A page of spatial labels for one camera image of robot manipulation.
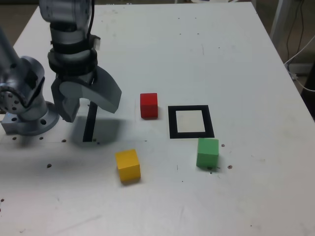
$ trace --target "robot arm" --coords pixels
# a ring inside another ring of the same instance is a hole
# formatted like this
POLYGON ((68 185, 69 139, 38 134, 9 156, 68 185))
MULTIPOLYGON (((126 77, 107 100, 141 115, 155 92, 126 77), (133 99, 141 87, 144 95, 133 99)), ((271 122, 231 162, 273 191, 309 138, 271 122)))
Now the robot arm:
POLYGON ((33 58, 19 58, 0 28, 1 124, 7 134, 37 135, 51 129, 59 115, 42 94, 43 66, 33 58))
POLYGON ((74 121, 80 98, 87 98, 114 113, 122 94, 114 79, 97 65, 94 44, 99 38, 91 35, 94 6, 94 0, 39 2, 43 19, 50 23, 52 36, 53 49, 48 60, 56 73, 53 98, 59 114, 67 122, 74 121))

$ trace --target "floor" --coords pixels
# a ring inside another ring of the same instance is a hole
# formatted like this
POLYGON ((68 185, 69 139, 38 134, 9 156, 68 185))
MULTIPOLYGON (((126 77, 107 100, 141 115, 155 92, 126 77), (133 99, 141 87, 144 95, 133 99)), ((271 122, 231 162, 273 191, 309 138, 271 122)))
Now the floor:
MULTIPOLYGON (((185 3, 188 0, 178 0, 178 3, 185 3)), ((96 0, 97 4, 126 4, 127 2, 132 2, 133 4, 148 4, 148 3, 172 3, 173 0, 96 0)), ((288 54, 286 49, 286 40, 288 37, 289 29, 292 25, 295 10, 298 4, 298 0, 293 3, 293 6, 290 10, 290 15, 285 26, 285 33, 283 39, 278 48, 279 55, 283 61, 287 61, 288 54)), ((257 0, 257 12, 258 15, 266 28, 266 31, 269 33, 271 30, 272 22, 274 15, 277 9, 278 1, 277 0, 257 0)), ((3 28, 6 33, 9 41, 12 45, 16 42, 19 35, 26 26, 28 20, 34 13, 37 5, 1 5, 0 7, 0 26, 3 28)), ((314 0, 305 0, 303 7, 304 15, 304 35, 302 39, 302 45, 305 45, 315 34, 315 1, 314 0)), ((290 37, 289 42, 289 52, 290 56, 293 56, 296 53, 298 43, 301 35, 301 15, 298 15, 296 24, 293 28, 293 32, 290 37)), ((315 58, 315 43, 311 44, 300 56, 295 60, 296 63, 313 63, 315 58)))

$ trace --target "wooden block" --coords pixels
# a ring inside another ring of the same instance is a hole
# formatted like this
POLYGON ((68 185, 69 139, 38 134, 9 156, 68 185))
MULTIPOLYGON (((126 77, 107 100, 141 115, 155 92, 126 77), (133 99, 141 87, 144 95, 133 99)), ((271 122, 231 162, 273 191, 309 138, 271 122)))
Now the wooden block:
POLYGON ((127 150, 116 153, 117 168, 121 181, 141 177, 140 164, 136 150, 127 150))
POLYGON ((198 139, 198 167, 211 167, 216 169, 219 159, 218 139, 198 139))
POLYGON ((140 94, 140 111, 143 119, 158 118, 158 94, 140 94))

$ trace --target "red cube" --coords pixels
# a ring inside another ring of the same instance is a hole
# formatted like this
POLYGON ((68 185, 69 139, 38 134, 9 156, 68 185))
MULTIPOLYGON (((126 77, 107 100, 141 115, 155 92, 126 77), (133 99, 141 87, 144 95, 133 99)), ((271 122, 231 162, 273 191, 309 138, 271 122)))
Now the red cube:
POLYGON ((140 111, 143 119, 158 118, 158 94, 140 94, 140 111))

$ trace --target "green cube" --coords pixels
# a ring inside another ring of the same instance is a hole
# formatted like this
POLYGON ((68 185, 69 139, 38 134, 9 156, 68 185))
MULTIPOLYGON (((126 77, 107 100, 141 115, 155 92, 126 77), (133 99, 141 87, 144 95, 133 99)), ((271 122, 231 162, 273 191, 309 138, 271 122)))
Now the green cube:
POLYGON ((219 159, 219 140, 218 139, 199 139, 198 140, 198 167, 211 167, 216 169, 219 159))

